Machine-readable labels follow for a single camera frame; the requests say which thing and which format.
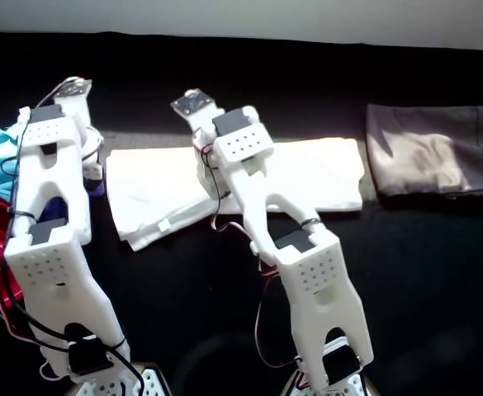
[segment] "black tablecloth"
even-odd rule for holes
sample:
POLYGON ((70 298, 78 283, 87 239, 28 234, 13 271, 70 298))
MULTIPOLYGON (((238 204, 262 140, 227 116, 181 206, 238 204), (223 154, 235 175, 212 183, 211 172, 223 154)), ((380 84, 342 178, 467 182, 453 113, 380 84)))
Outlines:
MULTIPOLYGON (((33 106, 75 73, 94 80, 93 123, 111 148, 155 146, 157 136, 169 145, 189 143, 187 126, 169 103, 190 87, 200 87, 227 109, 256 106, 276 139, 355 138, 366 168, 367 103, 483 105, 483 52, 0 35, 0 126, 15 120, 18 107, 33 106)), ((368 376, 387 395, 479 389, 483 201, 421 196, 380 202, 368 169, 361 192, 360 214, 323 219, 341 238, 349 275, 362 296, 376 354, 368 376)), ((202 221, 132 252, 118 240, 106 197, 91 200, 91 217, 88 262, 114 304, 134 361, 158 363, 178 394, 279 394, 292 368, 267 369, 253 349, 263 284, 243 236, 213 233, 202 221)), ((275 235, 291 226, 281 215, 271 215, 269 224, 275 235)), ((262 321, 269 359, 291 357, 279 281, 265 299, 262 321)), ((0 320, 0 394, 17 387, 62 394, 68 384, 43 383, 37 374, 41 362, 36 348, 8 338, 0 320)))

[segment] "folded white towel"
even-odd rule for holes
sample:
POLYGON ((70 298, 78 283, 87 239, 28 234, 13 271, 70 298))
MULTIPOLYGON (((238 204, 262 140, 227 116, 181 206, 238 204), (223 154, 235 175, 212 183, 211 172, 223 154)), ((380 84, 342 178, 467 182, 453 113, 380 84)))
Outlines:
MULTIPOLYGON (((320 212, 362 208, 364 167, 354 139, 327 138, 275 145, 269 172, 286 177, 320 212)), ((193 148, 113 150, 107 158, 107 195, 116 229, 134 251, 214 213, 197 180, 193 148)), ((277 207, 268 208, 278 211, 277 207)), ((222 214, 239 213, 232 196, 222 214)))

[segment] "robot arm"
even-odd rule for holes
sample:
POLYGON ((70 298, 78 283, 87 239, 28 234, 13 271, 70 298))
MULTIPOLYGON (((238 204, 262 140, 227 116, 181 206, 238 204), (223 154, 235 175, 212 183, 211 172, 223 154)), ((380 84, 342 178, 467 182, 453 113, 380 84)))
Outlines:
POLYGON ((90 125, 91 82, 71 82, 56 92, 54 105, 21 109, 19 122, 26 128, 18 139, 13 236, 4 257, 23 291, 26 312, 36 319, 31 322, 36 341, 49 346, 40 350, 52 370, 76 383, 95 383, 93 394, 123 389, 132 394, 136 378, 128 370, 129 346, 82 250, 91 240, 83 178, 102 179, 97 161, 102 137, 90 125), (55 197, 64 201, 67 214, 38 221, 55 197))
POLYGON ((340 241, 304 197, 283 187, 280 178, 286 175, 269 173, 273 142, 258 113, 251 106, 225 113, 199 90, 186 92, 172 106, 191 126, 198 157, 206 165, 198 170, 201 184, 214 199, 234 195, 253 253, 279 271, 291 305, 299 369, 310 387, 317 394, 345 389, 361 394, 357 377, 373 360, 372 344, 340 241), (272 240, 270 204, 290 215, 299 229, 272 240))

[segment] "gray cloth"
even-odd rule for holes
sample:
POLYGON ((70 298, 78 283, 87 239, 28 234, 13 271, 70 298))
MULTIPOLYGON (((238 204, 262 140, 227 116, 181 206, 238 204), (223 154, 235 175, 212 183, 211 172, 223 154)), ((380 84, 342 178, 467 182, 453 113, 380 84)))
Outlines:
POLYGON ((483 195, 483 106, 367 106, 367 152, 384 196, 483 195))

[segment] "perforated plate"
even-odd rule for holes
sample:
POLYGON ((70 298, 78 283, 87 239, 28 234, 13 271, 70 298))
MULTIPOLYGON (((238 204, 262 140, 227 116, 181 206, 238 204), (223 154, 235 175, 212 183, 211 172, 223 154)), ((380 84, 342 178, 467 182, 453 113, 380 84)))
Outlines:
MULTIPOLYGON (((164 392, 163 386, 155 370, 146 369, 142 372, 144 379, 144 393, 142 396, 169 396, 164 392)), ((137 382, 133 388, 133 396, 138 396, 140 383, 137 382)), ((121 392, 121 387, 115 383, 103 386, 103 389, 96 389, 96 384, 87 382, 82 385, 76 396, 126 396, 121 392)))
POLYGON ((244 161, 265 151, 271 153, 272 147, 272 139, 260 123, 221 136, 214 143, 214 150, 228 163, 244 161))
POLYGON ((23 146, 41 146, 55 143, 58 140, 69 140, 76 143, 78 128, 74 120, 61 117, 29 124, 23 137, 23 146))
MULTIPOLYGON (((328 396, 364 396, 362 385, 360 383, 360 375, 355 374, 349 377, 347 385, 340 387, 340 389, 330 390, 328 396)), ((299 390, 292 385, 289 393, 284 393, 282 396, 315 396, 315 392, 311 388, 299 390)), ((367 391, 367 396, 372 396, 370 390, 367 391)))
POLYGON ((69 272, 67 268, 67 254, 65 247, 45 248, 33 251, 31 254, 19 257, 22 271, 16 271, 17 276, 26 276, 32 286, 40 283, 55 285, 67 282, 69 272))
POLYGON ((337 280, 339 272, 335 260, 329 248, 298 264, 305 292, 316 293, 337 280))

